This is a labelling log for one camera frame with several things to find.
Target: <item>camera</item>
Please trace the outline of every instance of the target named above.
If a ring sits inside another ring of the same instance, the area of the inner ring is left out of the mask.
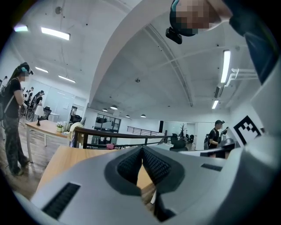
[[[182,44],[183,40],[180,34],[176,33],[172,27],[166,30],[166,37],[173,40],[177,44]]]

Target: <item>black office chair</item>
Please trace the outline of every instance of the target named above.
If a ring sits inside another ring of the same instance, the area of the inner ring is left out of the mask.
[[[49,106],[44,108],[44,116],[40,117],[40,120],[49,120],[49,115],[51,114],[52,110],[50,110]]]
[[[72,124],[77,123],[77,122],[80,122],[81,120],[82,120],[82,117],[81,117],[81,116],[75,115],[75,116],[73,117]]]
[[[175,141],[177,141],[177,134],[172,134],[171,144],[173,145]]]
[[[170,151],[180,152],[180,151],[188,151],[187,147],[185,147],[184,141],[174,141],[174,146],[170,148]]]
[[[188,142],[193,143],[193,140],[194,140],[194,135],[192,134],[192,135],[190,135],[190,138],[189,138]]]

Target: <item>black shirt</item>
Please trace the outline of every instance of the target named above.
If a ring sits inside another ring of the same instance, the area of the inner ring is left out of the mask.
[[[36,99],[36,105],[39,104],[40,100],[43,100],[42,96],[39,96],[39,97]]]
[[[17,78],[13,79],[10,84],[7,85],[4,93],[4,109],[6,108],[8,102],[10,101],[11,97],[14,95],[14,92],[17,90],[21,90],[21,83]],[[18,110],[19,105],[17,103],[16,98],[14,97],[11,101],[9,107],[6,111],[6,116],[10,118],[18,118]]]
[[[210,144],[210,139],[212,139],[215,142],[218,142],[219,140],[219,132],[214,128],[211,130],[210,134],[209,134],[209,149],[215,149],[217,147],[217,145],[214,144]]]

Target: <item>recessed light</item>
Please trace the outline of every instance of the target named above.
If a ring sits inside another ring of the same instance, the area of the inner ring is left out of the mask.
[[[60,75],[58,75],[58,77],[60,77],[60,78],[62,78],[62,79],[65,79],[65,80],[68,80],[68,81],[70,81],[70,82],[75,83],[75,81],[74,81],[74,80],[68,79],[68,78],[66,78],[66,77],[64,77],[64,76],[60,76]]]
[[[43,72],[45,72],[45,73],[48,73],[48,70],[44,70],[44,69],[41,69],[41,68],[36,67],[36,66],[35,66],[35,68],[36,68],[37,70],[41,70],[41,71],[43,71]]]
[[[230,63],[230,51],[223,51],[223,73],[221,75],[221,83],[225,83],[227,80],[228,68]]]
[[[57,31],[57,30],[52,30],[52,29],[48,29],[48,28],[44,28],[44,27],[41,27],[41,31],[42,31],[42,33],[49,34],[49,35],[56,36],[56,37],[60,37],[60,38],[65,39],[65,40],[70,39],[69,33],[63,33],[63,32]]]
[[[216,100],[212,106],[212,109],[215,109],[216,108],[216,105],[219,103],[219,100]]]
[[[117,110],[118,109],[116,105],[110,106],[110,108],[113,109],[113,110]]]
[[[15,32],[21,32],[21,31],[28,31],[27,26],[17,26],[14,27]]]

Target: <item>railing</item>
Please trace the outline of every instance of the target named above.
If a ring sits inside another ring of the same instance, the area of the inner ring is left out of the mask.
[[[78,134],[83,134],[83,149],[86,149],[87,147],[98,147],[98,148],[106,148],[106,145],[93,145],[88,144],[88,137],[89,135],[93,136],[99,136],[99,137],[108,137],[108,138],[132,138],[132,139],[144,139],[144,143],[142,144],[131,144],[131,145],[114,145],[115,147],[128,147],[128,146],[137,146],[137,145],[151,145],[151,144],[158,144],[163,143],[163,140],[167,140],[168,138],[171,138],[171,136],[156,136],[156,135],[133,135],[133,134],[118,134],[118,133],[110,133],[110,132],[103,132],[103,131],[95,131],[91,129],[85,129],[76,127],[75,128],[75,134],[74,134],[74,146],[77,147],[78,145]],[[162,138],[160,142],[153,142],[148,143],[148,139],[152,138]]]
[[[150,135],[150,136],[156,136],[159,133],[155,132],[155,131],[149,131],[149,130],[144,130],[144,129],[140,129],[140,128],[136,128],[136,127],[129,127],[127,128],[128,132],[131,132],[133,134],[137,134],[137,135]]]

